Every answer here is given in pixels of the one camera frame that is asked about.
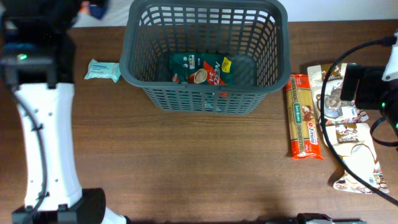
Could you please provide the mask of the Pantree pouch white contents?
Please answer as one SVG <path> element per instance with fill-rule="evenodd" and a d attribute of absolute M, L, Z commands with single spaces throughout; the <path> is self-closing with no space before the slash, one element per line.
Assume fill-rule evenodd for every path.
<path fill-rule="evenodd" d="M 389 192 L 368 124 L 328 126 L 326 132 L 339 158 L 356 175 L 380 191 Z"/>

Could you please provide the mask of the light blue tissue pack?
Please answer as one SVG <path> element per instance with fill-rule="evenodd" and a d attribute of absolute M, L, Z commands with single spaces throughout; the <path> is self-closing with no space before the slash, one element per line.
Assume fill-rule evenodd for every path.
<path fill-rule="evenodd" d="M 98 62 L 92 59 L 88 65 L 88 71 L 85 75 L 85 80 L 92 78 L 104 78 L 112 79 L 113 82 L 117 82 L 121 72 L 119 64 L 114 62 Z"/>

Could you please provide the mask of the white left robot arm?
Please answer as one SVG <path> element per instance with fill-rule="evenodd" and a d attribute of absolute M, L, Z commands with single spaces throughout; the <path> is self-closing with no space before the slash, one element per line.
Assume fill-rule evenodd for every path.
<path fill-rule="evenodd" d="M 80 1 L 3 1 L 1 78 L 24 134 L 27 190 L 13 223 L 129 223 L 104 190 L 79 182 L 72 134 L 75 43 L 68 35 Z"/>

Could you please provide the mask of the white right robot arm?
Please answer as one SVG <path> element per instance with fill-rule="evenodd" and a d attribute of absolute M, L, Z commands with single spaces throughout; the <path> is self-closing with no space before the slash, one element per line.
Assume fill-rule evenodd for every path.
<path fill-rule="evenodd" d="M 353 100 L 358 109 L 378 110 L 397 132 L 397 33 L 382 40 L 363 44 L 363 47 L 371 45 L 391 48 L 387 64 L 347 64 L 340 99 Z"/>

